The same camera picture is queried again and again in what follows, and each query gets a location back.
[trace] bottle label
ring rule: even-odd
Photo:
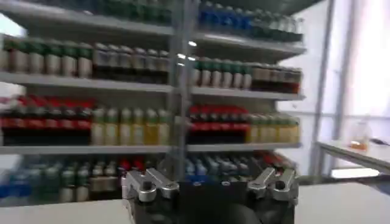
[[[211,72],[202,71],[202,86],[208,86],[210,84]]]
[[[199,84],[200,80],[200,70],[194,69],[193,70],[193,85],[197,86]]]
[[[103,145],[104,126],[102,124],[92,124],[92,143],[93,145]]]
[[[219,71],[213,72],[213,87],[218,88],[221,85],[222,73]]]
[[[63,75],[67,77],[74,77],[76,75],[76,59],[65,56],[63,60]]]
[[[135,145],[144,144],[144,127],[142,125],[135,124],[133,125],[133,143]]]
[[[169,126],[168,124],[160,124],[158,126],[158,144],[168,145],[169,141]]]
[[[26,73],[27,72],[27,54],[21,51],[14,51],[14,63],[15,63],[15,72],[17,73]]]
[[[60,74],[61,71],[60,57],[56,55],[48,55],[46,66],[48,67],[48,74],[54,74],[54,75]]]
[[[88,201],[90,197],[90,191],[88,190],[87,187],[81,186],[77,188],[77,201]]]
[[[116,145],[118,138],[118,126],[116,124],[106,124],[105,125],[105,144],[106,145]]]
[[[0,55],[0,71],[9,70],[9,56],[8,51],[1,51]]]
[[[30,71],[33,74],[43,73],[43,56],[37,53],[30,54]]]
[[[222,83],[222,87],[223,88],[229,88],[230,85],[232,84],[232,79],[233,79],[233,75],[229,72],[225,72],[224,73],[224,81]]]
[[[121,124],[121,145],[131,145],[131,127],[127,124]]]
[[[92,73],[92,61],[86,58],[79,59],[80,78],[90,78]]]

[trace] bottle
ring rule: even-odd
[[[134,51],[127,47],[121,46],[119,49],[119,71],[117,73],[118,80],[133,81],[131,61]]]
[[[243,90],[250,90],[252,87],[252,63],[244,63]]]
[[[68,166],[62,172],[62,187],[60,192],[60,201],[62,203],[69,203],[74,201],[74,187],[75,187],[74,167]]]
[[[77,171],[77,189],[76,189],[76,201],[88,201],[90,197],[89,189],[89,165],[85,164]]]
[[[92,76],[92,47],[81,43],[79,46],[79,78],[90,79]]]
[[[75,42],[66,41],[63,46],[62,74],[75,77],[77,73],[77,46]]]
[[[158,110],[158,145],[169,144],[168,114],[165,110]]]
[[[160,83],[157,72],[158,53],[156,50],[147,50],[146,69],[147,69],[147,83]]]
[[[107,79],[109,73],[108,47],[101,43],[96,43],[93,53],[93,78]]]
[[[169,53],[167,51],[160,51],[160,58],[158,59],[159,78],[157,83],[168,84],[169,77]]]
[[[195,57],[195,61],[194,61],[194,69],[193,69],[193,73],[192,73],[192,85],[193,86],[199,86],[200,85],[200,82],[201,82],[201,71],[200,71],[201,67],[200,67],[200,61],[199,61],[199,57]]]
[[[233,88],[241,89],[243,87],[243,63],[240,61],[235,61],[232,71],[234,72]]]
[[[144,118],[143,111],[139,108],[134,109],[134,121],[133,121],[133,136],[132,142],[134,145],[144,144]]]
[[[134,68],[134,73],[136,74],[136,82],[145,82],[144,76],[146,69],[146,53],[142,48],[135,49],[135,55],[132,57],[132,66]]]
[[[132,136],[132,112],[128,108],[122,109],[120,124],[120,145],[131,145]]]
[[[46,43],[45,65],[46,73],[59,76],[61,74],[62,47],[61,42],[51,40]]]
[[[11,62],[13,66],[13,72],[19,74],[27,74],[29,54],[27,49],[26,40],[23,38],[14,39],[15,47],[11,53]]]
[[[44,71],[44,45],[39,38],[29,39],[29,70],[31,74],[43,74]]]
[[[146,145],[156,145],[158,142],[157,113],[152,109],[147,109],[146,114],[144,143]]]
[[[118,145],[118,110],[114,108],[107,111],[104,144]]]
[[[232,75],[232,61],[224,60],[222,62],[222,88],[230,88],[232,85],[233,75]]]
[[[211,84],[214,88],[221,87],[222,73],[221,73],[221,64],[222,61],[220,59],[214,59],[213,65],[213,73],[211,75]]]
[[[257,143],[259,140],[259,135],[258,135],[258,117],[254,114],[251,114],[249,116],[250,120],[250,128],[247,131],[247,138],[246,142],[247,143]]]
[[[211,59],[209,58],[202,58],[201,59],[201,63],[202,63],[202,84],[201,84],[201,87],[208,87],[209,84],[210,84],[210,80],[211,80]]]
[[[105,133],[105,110],[104,108],[97,108],[93,111],[91,138],[93,145],[104,145]]]
[[[115,45],[108,45],[108,78],[111,80],[118,79],[117,74],[120,74],[119,67],[119,47]]]

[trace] white countertop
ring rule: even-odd
[[[296,224],[389,223],[390,197],[357,184],[303,186]],[[1,208],[1,223],[130,224],[121,200]]]
[[[370,144],[367,150],[351,149],[339,141],[318,142],[332,156],[390,174],[390,147]]]

